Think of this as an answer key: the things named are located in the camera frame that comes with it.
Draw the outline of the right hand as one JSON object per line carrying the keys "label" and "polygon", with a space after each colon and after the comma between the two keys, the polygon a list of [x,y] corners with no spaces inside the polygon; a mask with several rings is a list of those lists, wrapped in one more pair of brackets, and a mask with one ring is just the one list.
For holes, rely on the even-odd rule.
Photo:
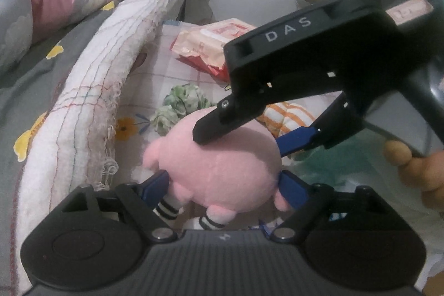
{"label": "right hand", "polygon": [[425,158],[414,157],[411,149],[397,140],[387,140],[383,154],[397,167],[400,181],[407,187],[419,189],[425,207],[443,212],[443,151]]}

